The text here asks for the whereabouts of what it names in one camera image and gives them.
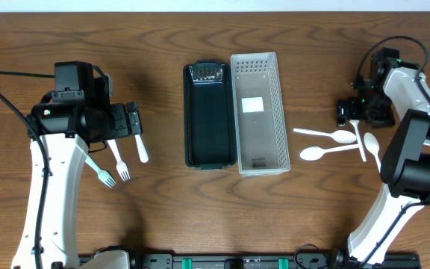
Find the white plastic spoon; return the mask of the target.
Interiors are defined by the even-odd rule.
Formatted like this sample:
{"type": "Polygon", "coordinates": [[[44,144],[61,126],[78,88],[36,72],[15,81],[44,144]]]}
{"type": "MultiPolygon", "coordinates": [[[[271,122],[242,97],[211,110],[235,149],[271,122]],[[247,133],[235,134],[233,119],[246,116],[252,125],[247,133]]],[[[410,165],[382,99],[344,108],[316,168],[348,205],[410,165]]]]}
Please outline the white plastic spoon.
{"type": "Polygon", "coordinates": [[[358,148],[359,148],[359,152],[360,152],[360,155],[361,155],[361,159],[362,159],[363,162],[366,162],[367,161],[367,157],[366,157],[366,154],[365,154],[365,151],[364,151],[364,146],[363,146],[362,141],[361,141],[361,135],[360,135],[360,132],[359,132],[359,127],[358,127],[359,120],[350,120],[349,122],[350,122],[350,124],[353,126],[353,128],[355,130],[355,136],[356,136],[356,140],[357,140],[357,145],[358,145],[358,148]]]}
{"type": "Polygon", "coordinates": [[[330,149],[323,149],[318,146],[310,146],[300,152],[300,158],[306,161],[316,161],[321,159],[324,154],[331,153],[331,152],[341,152],[351,149],[357,149],[357,144],[349,144],[345,146],[337,146],[330,149]]]}
{"type": "Polygon", "coordinates": [[[370,152],[376,162],[376,166],[378,168],[378,171],[381,172],[381,162],[378,156],[380,146],[378,144],[378,141],[376,140],[375,136],[369,132],[364,134],[364,145],[368,152],[370,152]]]}
{"type": "Polygon", "coordinates": [[[310,129],[294,128],[293,131],[304,135],[330,137],[338,143],[354,143],[357,140],[357,137],[354,133],[346,130],[337,130],[337,131],[328,133],[328,132],[314,131],[310,129]]]}

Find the white thick-handled spoon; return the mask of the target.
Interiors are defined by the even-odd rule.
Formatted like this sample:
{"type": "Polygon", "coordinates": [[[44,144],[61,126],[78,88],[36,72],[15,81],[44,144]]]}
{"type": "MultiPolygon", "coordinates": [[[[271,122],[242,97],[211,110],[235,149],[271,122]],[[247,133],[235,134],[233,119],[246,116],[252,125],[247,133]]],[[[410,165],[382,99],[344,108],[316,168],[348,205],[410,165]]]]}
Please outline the white thick-handled spoon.
{"type": "Polygon", "coordinates": [[[143,139],[140,134],[134,136],[137,146],[137,152],[139,159],[142,163],[147,163],[149,161],[149,155],[147,153],[146,147],[144,145],[143,139]]]}

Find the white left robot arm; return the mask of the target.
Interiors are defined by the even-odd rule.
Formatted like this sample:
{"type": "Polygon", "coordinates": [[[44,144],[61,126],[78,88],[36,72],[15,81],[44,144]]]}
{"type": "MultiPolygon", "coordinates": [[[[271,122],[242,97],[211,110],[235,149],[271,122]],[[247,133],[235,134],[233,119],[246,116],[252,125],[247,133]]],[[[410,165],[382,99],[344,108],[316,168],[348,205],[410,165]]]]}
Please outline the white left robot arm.
{"type": "Polygon", "coordinates": [[[55,89],[25,118],[31,139],[31,186],[22,239],[12,268],[78,268],[76,229],[81,174],[93,143],[133,136],[140,160],[137,103],[110,103],[112,80],[97,66],[59,62],[55,89]]]}

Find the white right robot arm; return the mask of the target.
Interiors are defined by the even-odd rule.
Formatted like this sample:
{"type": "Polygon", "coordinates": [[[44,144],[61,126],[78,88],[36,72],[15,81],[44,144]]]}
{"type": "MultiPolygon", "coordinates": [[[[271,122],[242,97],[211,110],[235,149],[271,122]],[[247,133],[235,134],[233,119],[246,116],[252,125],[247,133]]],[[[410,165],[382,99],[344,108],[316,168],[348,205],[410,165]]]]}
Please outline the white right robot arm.
{"type": "Polygon", "coordinates": [[[381,267],[387,248],[420,209],[430,205],[430,89],[423,66],[400,58],[397,49],[371,48],[370,75],[357,74],[356,97],[337,103],[337,124],[350,120],[398,129],[380,162],[382,187],[346,250],[331,268],[381,267]]]}

